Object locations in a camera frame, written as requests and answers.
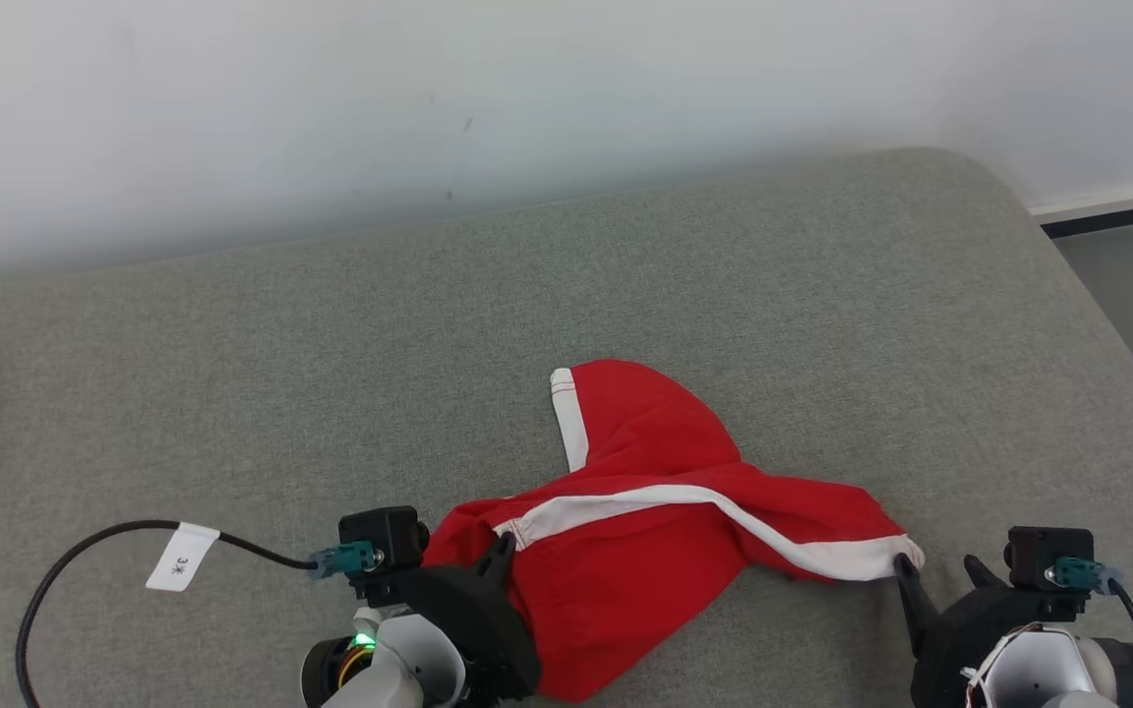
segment white label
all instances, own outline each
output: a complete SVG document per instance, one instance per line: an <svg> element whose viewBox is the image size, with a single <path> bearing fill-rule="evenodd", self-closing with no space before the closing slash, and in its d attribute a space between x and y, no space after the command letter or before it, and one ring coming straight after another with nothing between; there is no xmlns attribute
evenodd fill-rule
<svg viewBox="0 0 1133 708"><path fill-rule="evenodd" d="M195 570L198 570L198 562L204 560L204 553L207 553L220 535L220 530L182 521L169 539L169 546L165 546L165 554L156 563L156 570L147 579L147 587L171 592L186 590Z"/></svg>

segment orange wire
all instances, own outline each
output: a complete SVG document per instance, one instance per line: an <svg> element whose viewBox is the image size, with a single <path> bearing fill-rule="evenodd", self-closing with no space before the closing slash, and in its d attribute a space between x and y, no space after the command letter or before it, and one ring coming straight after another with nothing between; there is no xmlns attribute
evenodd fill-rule
<svg viewBox="0 0 1133 708"><path fill-rule="evenodd" d="M346 677L347 676L347 671L349 671L349 668L352 667L352 664L355 664L356 662L358 662L358 659L363 658L363 656L365 656L366 654L369 654L369 647L368 646L364 646L361 649L356 650L355 652L352 652L352 655L349 656L349 658L343 659L343 665L342 665L342 667L339 668L339 685L346 684L346 682L347 682L347 677Z"/></svg>

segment red object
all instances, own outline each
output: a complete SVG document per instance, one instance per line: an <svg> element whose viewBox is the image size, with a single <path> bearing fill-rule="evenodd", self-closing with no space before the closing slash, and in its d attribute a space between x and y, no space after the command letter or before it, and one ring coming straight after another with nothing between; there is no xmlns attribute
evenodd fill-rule
<svg viewBox="0 0 1133 708"><path fill-rule="evenodd" d="M531 629L538 693L585 700L706 608L752 563L793 578L888 578L925 555L861 488L742 462L710 408L670 377L599 360L552 377L570 474L462 503L426 564L471 564L516 534L510 595Z"/></svg>

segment white stripe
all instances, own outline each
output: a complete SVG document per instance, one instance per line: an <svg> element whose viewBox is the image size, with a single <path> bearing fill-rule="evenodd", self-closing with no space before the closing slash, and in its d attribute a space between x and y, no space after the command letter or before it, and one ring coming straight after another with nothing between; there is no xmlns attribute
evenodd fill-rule
<svg viewBox="0 0 1133 708"><path fill-rule="evenodd" d="M824 578L842 581L891 578L894 574L894 556L898 553L906 553L918 569L926 563L925 552L906 534L868 540L794 543L715 489L682 484L658 484L613 495L557 496L533 507L521 518L504 521L494 530L497 535L511 530L518 539L518 551L522 551L533 543L593 521L651 510L665 503L714 503L738 526L755 534L756 538L796 568Z"/></svg>
<svg viewBox="0 0 1133 708"><path fill-rule="evenodd" d="M557 428L563 434L566 467L574 472L588 459L588 434L585 433L585 415L579 409L576 379L570 369L554 369L554 375L548 377L548 393L554 402L554 413L557 413Z"/></svg>

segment gray fabric surface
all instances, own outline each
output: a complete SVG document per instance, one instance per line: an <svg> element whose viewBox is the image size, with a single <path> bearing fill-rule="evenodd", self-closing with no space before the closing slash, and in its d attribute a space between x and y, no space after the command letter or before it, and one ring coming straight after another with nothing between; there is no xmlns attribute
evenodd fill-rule
<svg viewBox="0 0 1133 708"><path fill-rule="evenodd" d="M1133 595L1130 351L1003 185L905 150L0 287L0 705L83 535L179 518L305 555L365 507L437 523L565 470L548 373L599 357L675 377L765 470L876 494L939 605L1013 524L1090 527ZM297 705L346 583L218 546L146 591L167 537L60 578L43 703ZM1109 600L1079 626L1132 637ZM748 570L595 703L893 707L911 666L891 583Z"/></svg>

